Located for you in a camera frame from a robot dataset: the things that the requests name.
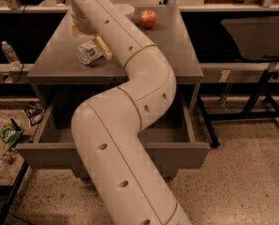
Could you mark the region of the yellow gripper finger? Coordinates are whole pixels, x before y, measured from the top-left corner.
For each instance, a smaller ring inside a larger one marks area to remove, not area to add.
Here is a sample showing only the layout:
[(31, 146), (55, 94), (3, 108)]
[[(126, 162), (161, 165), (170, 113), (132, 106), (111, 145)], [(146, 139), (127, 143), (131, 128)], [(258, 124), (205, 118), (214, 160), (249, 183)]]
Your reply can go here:
[(102, 52), (103, 56), (107, 60), (111, 60), (112, 58), (112, 51), (107, 46), (107, 44), (104, 42), (104, 40), (101, 38), (99, 34), (95, 34), (94, 42), (96, 46), (99, 48), (99, 50)]

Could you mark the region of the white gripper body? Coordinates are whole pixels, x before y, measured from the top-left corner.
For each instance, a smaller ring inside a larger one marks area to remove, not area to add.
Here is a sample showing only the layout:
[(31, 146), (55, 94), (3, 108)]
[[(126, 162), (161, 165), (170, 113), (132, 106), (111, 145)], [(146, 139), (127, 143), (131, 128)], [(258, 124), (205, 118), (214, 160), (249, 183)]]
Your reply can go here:
[(83, 34), (92, 35), (95, 33), (94, 27), (89, 23), (85, 18), (81, 10), (75, 5), (71, 6), (71, 17), (74, 25), (81, 31)]

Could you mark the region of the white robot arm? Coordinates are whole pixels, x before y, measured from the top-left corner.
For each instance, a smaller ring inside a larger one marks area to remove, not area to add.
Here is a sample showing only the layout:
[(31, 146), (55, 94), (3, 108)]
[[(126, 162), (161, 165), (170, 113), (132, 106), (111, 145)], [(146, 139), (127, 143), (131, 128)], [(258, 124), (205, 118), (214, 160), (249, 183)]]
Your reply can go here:
[(176, 94), (167, 58), (110, 0), (71, 0), (128, 77), (85, 100), (71, 120), (81, 161), (115, 225), (192, 225), (140, 142)]

